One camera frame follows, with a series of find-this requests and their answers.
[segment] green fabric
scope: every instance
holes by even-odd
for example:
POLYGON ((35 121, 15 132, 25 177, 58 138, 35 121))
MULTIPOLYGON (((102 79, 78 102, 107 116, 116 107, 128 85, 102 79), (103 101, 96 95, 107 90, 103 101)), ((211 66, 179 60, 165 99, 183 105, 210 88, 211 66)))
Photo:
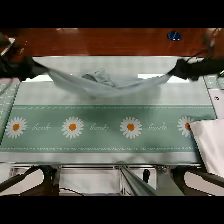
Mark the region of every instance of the green fabric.
POLYGON ((26 122, 25 130, 12 138, 7 129, 1 151, 161 153, 197 151, 193 138, 185 137, 178 130, 178 121, 215 119, 216 116, 212 106, 196 105, 18 105, 13 107, 9 122, 14 118, 26 122), (79 118, 83 125, 75 138, 63 135, 63 122, 70 117, 79 118), (140 134, 132 139, 123 134, 120 126, 129 117, 138 119, 141 125, 140 134))

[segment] blue object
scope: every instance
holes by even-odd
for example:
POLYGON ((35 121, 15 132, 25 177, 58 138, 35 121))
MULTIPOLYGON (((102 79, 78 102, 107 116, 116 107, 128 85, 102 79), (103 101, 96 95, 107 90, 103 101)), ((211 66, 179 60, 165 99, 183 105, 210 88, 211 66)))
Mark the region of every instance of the blue object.
POLYGON ((170 40, 173 40, 173 41, 181 40, 181 34, 176 31, 169 32, 167 36, 170 40))

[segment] brown wooden surface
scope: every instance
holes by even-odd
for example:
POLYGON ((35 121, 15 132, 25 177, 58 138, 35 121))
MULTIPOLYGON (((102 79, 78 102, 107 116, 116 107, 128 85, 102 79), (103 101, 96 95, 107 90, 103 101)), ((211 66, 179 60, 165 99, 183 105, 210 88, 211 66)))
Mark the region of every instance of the brown wooden surface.
MULTIPOLYGON (((4 29, 15 36, 21 54, 31 56, 192 56, 204 49, 206 28, 20 28, 4 29), (181 41, 167 38, 179 31, 181 41)), ((216 38, 215 55, 224 55, 224 35, 216 38)))

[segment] gray cloth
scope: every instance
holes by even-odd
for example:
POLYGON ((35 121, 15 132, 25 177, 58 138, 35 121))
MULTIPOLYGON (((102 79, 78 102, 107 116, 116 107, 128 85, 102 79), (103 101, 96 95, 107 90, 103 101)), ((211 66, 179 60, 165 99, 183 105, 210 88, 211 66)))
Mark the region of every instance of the gray cloth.
POLYGON ((65 74, 52 69, 49 71, 49 76, 57 86, 72 93, 103 98, 137 93, 164 84, 170 79, 170 75, 146 80, 115 75, 110 76, 104 69, 85 74, 82 77, 65 74))

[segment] daisy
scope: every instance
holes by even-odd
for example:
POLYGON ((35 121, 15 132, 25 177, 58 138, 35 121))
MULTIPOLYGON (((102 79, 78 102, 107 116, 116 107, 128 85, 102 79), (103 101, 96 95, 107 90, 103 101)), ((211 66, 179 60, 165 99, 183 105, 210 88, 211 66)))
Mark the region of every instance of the daisy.
POLYGON ((69 117, 63 122, 62 131, 63 135, 66 135, 66 138, 76 138, 82 134, 83 122, 78 117, 69 117))
POLYGON ((11 119, 10 122, 8 122, 5 132, 9 138, 17 138, 18 136, 23 134, 23 131, 25 131, 26 128, 26 120, 15 117, 14 119, 11 119))
POLYGON ((186 116, 179 119, 177 127, 179 131, 182 131, 182 135, 184 135, 185 137, 190 137, 190 123, 193 121, 193 118, 186 116))
POLYGON ((123 119, 120 127, 120 131, 123 131, 123 135, 126 135, 126 138, 135 138, 141 134, 140 131, 142 130, 140 121, 134 117, 123 119))

